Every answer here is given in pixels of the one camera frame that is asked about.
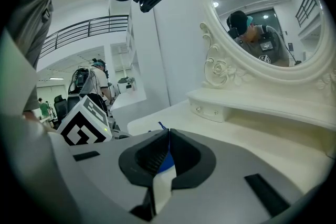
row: white column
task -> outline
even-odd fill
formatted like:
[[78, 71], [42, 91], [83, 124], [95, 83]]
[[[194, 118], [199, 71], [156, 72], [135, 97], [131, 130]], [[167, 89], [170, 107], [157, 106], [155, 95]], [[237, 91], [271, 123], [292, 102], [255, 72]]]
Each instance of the white column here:
[[104, 54], [105, 54], [106, 69], [109, 72], [109, 82], [111, 82], [113, 86], [116, 88], [118, 81], [117, 81], [117, 78], [115, 77], [116, 72], [114, 70], [111, 45], [104, 45]]
[[124, 60], [122, 59], [122, 53], [120, 53], [120, 51], [119, 51], [119, 57], [120, 57], [121, 65], [122, 65], [122, 70], [124, 71], [124, 78], [126, 78], [127, 77], [127, 73], [126, 73], [126, 69], [125, 69]]

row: black slot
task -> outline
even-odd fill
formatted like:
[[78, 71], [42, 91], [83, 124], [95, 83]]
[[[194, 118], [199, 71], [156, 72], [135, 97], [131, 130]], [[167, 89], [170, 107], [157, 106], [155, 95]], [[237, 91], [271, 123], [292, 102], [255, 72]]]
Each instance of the black slot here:
[[119, 167], [130, 183], [152, 187], [169, 146], [169, 130], [127, 148], [119, 156]]
[[210, 148], [175, 129], [170, 129], [170, 152], [177, 175], [172, 190], [198, 187], [216, 167], [216, 156]]
[[290, 207], [290, 204], [261, 175], [255, 174], [245, 176], [244, 178], [272, 217], [277, 216]]
[[134, 207], [130, 213], [148, 222], [156, 216], [153, 188], [147, 190], [143, 203]]
[[158, 0], [151, 0], [149, 3], [148, 3], [148, 5], [149, 6], [152, 6], [155, 2], [157, 2]]
[[77, 154], [74, 155], [74, 159], [76, 162], [82, 161], [84, 159], [89, 159], [89, 158], [93, 158], [96, 156], [99, 156], [100, 154], [97, 151], [90, 151], [90, 152], [86, 152], [86, 153], [82, 153], [82, 154]]

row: white wall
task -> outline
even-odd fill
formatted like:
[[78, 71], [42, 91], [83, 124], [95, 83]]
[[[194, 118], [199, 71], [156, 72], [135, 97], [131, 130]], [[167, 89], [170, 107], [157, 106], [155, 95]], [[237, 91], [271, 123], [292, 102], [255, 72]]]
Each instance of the white wall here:
[[206, 50], [199, 27], [204, 21], [200, 3], [163, 0], [154, 8], [171, 105], [185, 100], [185, 94], [204, 81]]
[[307, 52], [314, 52], [316, 49], [318, 40], [313, 39], [303, 39], [302, 43], [304, 44]]
[[274, 10], [277, 14], [286, 46], [288, 47], [288, 43], [293, 43], [293, 55], [295, 59], [297, 61], [303, 61], [303, 52], [305, 48], [298, 36], [300, 26], [298, 20], [295, 18], [296, 12], [293, 9], [292, 1], [278, 4], [274, 6]]
[[304, 46], [305, 43], [301, 41], [299, 35], [319, 13], [319, 7], [317, 6], [313, 9], [309, 18], [306, 19], [301, 26], [299, 26], [298, 20], [295, 16], [302, 4], [302, 1], [303, 0], [290, 0], [274, 6], [286, 45], [288, 46], [288, 43], [293, 43], [295, 59], [300, 61], [304, 60], [303, 53], [307, 51], [307, 48]]
[[120, 45], [126, 42], [126, 31], [113, 32], [77, 40], [63, 46], [39, 59], [36, 71], [41, 71], [59, 60], [77, 54], [81, 51], [104, 46], [106, 44]]
[[132, 24], [141, 80], [150, 102], [148, 107], [154, 113], [170, 104], [153, 11], [142, 13], [133, 2]]
[[53, 12], [48, 35], [65, 27], [98, 17], [109, 16], [108, 0], [79, 0]]
[[125, 15], [130, 13], [131, 2], [133, 0], [118, 2], [116, 0], [109, 0], [110, 15]]
[[130, 59], [128, 56], [128, 53], [121, 54], [122, 61], [120, 59], [120, 54], [114, 54], [113, 55], [113, 64], [115, 70], [121, 70], [122, 66], [129, 67], [130, 66]]

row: balcony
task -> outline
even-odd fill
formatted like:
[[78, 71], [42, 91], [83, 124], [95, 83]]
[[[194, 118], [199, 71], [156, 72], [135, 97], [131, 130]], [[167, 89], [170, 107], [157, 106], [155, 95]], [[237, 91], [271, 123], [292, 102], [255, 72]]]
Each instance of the balcony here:
[[99, 17], [70, 25], [46, 38], [40, 59], [69, 43], [96, 35], [126, 31], [127, 26], [128, 15]]
[[301, 6], [296, 13], [296, 19], [298, 20], [299, 26], [301, 27], [302, 24], [306, 19], [309, 18], [309, 15], [313, 11], [313, 9], [317, 6], [316, 0], [303, 0]]

